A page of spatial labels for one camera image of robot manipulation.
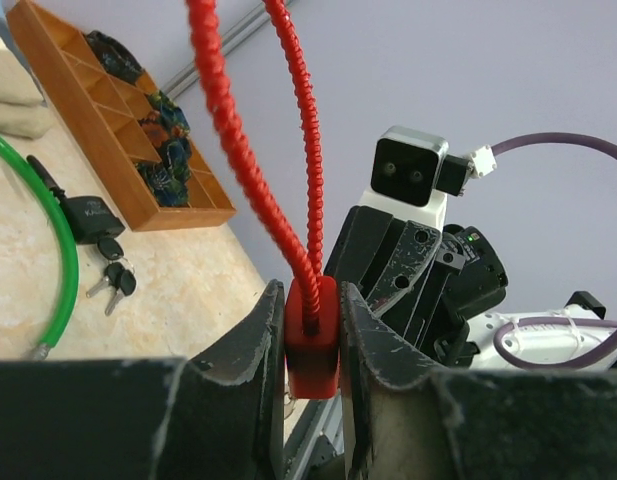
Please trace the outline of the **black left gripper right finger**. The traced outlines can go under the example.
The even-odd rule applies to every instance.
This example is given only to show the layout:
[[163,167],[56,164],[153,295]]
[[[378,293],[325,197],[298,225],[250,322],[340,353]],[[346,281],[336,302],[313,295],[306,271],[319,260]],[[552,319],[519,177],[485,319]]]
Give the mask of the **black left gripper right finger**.
[[445,368],[343,283],[349,479],[617,479],[617,370]]

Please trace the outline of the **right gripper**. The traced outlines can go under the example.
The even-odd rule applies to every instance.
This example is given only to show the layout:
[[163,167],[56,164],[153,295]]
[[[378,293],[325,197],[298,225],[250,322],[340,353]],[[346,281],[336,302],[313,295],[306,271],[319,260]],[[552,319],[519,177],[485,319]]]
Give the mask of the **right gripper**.
[[352,207],[324,270],[357,287],[370,310],[419,351],[450,367],[479,354],[469,322],[506,297],[508,276],[475,227],[442,229]]

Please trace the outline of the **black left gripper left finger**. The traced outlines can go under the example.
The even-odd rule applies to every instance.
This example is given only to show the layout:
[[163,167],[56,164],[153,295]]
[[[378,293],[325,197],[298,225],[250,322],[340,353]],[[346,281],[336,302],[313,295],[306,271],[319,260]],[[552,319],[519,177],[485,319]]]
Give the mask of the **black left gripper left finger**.
[[284,288],[197,356],[0,362],[0,479],[279,479]]

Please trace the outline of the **red cable seal lock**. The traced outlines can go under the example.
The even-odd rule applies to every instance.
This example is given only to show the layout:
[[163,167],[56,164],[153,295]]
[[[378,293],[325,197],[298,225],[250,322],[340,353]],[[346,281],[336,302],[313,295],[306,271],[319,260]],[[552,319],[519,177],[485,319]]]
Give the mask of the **red cable seal lock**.
[[328,399],[339,385],[340,306],[336,281],[323,273],[324,177],[318,111],[294,24],[272,7],[300,112],[307,173],[307,240],[300,241],[257,163],[231,91],[225,63],[206,80],[206,109],[244,196],[291,267],[284,311],[284,350],[291,394]]

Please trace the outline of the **black-headed key bunch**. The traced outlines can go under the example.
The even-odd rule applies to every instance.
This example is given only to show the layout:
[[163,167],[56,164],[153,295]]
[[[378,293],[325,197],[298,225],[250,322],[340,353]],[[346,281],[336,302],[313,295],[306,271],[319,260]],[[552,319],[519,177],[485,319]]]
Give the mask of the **black-headed key bunch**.
[[117,240],[101,238],[96,242],[96,248],[107,261],[107,265],[103,269],[101,279],[86,292],[86,296],[92,298],[99,292],[112,288],[114,295],[104,310],[104,314],[110,316],[123,299],[135,292],[137,288],[135,268],[126,258],[125,251]]

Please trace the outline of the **black Kaijing padlock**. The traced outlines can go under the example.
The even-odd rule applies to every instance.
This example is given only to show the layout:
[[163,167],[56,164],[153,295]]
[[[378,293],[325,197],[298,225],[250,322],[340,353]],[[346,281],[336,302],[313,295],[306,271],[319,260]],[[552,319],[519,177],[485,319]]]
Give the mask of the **black Kaijing padlock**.
[[123,222],[101,197],[68,197],[35,156],[28,155],[26,161],[57,200],[77,244],[94,245],[104,238],[117,238],[125,231]]

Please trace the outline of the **green cable lock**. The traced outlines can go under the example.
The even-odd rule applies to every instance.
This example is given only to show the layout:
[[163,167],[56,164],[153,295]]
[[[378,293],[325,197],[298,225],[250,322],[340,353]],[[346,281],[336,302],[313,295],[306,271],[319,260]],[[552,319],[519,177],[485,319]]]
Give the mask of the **green cable lock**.
[[59,246],[61,283],[58,300],[49,325],[27,355],[28,360],[43,361],[59,343],[77,302],[80,275],[77,245],[58,201],[29,163],[1,136],[0,158],[16,172],[44,209]]

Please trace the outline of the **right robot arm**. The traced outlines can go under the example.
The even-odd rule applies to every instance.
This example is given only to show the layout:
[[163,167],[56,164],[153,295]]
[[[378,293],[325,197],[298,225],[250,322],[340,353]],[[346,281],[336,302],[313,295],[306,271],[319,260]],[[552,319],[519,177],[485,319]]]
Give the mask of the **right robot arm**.
[[587,291],[544,312],[495,312],[508,276],[475,227],[441,229],[352,207],[325,272],[357,287],[381,326],[441,365],[617,367],[617,321]]

